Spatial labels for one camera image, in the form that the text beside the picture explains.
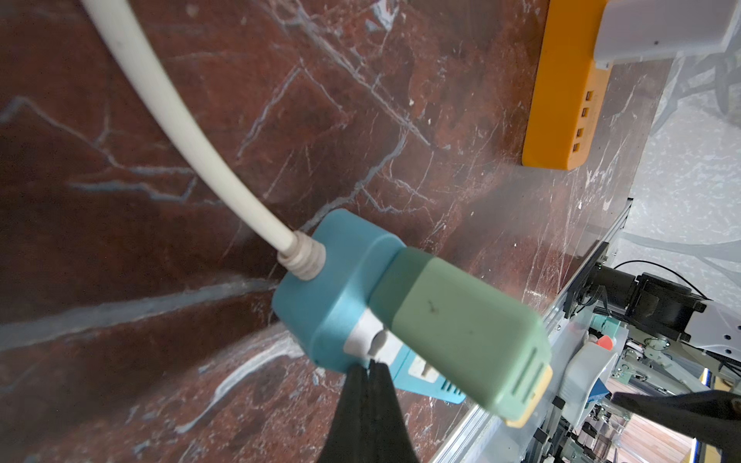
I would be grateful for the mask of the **blue power strip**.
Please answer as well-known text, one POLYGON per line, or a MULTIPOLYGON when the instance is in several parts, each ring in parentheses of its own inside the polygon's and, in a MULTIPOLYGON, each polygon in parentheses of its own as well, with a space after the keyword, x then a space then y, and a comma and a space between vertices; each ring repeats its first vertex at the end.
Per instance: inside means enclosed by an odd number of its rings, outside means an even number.
POLYGON ((462 403, 465 395, 405 345, 369 309, 372 291, 403 242, 347 211, 330 212, 313 234, 326 262, 311 281, 287 274, 271 307, 319 367, 345 373, 353 365, 385 364, 396 388, 462 403))

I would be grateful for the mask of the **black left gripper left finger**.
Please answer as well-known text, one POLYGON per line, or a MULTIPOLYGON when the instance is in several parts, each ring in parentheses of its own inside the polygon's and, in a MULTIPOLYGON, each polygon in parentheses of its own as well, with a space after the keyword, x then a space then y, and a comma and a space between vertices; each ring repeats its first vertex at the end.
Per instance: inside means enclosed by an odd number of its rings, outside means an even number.
POLYGON ((352 366, 318 461, 417 460, 388 366, 352 366))

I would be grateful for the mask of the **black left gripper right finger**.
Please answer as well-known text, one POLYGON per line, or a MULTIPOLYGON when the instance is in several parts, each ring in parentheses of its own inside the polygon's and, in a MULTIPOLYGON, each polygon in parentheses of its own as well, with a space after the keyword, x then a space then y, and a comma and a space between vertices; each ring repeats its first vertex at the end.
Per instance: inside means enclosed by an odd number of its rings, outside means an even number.
POLYGON ((612 402, 719 451, 740 451, 740 397, 706 391, 671 397, 614 393, 612 402))

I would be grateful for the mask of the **green plug adapter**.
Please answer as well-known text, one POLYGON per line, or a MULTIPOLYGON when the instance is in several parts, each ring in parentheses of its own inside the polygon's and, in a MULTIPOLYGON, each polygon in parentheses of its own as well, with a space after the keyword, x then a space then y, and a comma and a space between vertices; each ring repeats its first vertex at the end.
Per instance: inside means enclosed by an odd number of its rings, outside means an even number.
POLYGON ((369 307, 434 370, 511 428, 528 422, 552 379, 539 314, 421 250, 407 247, 395 256, 369 307))

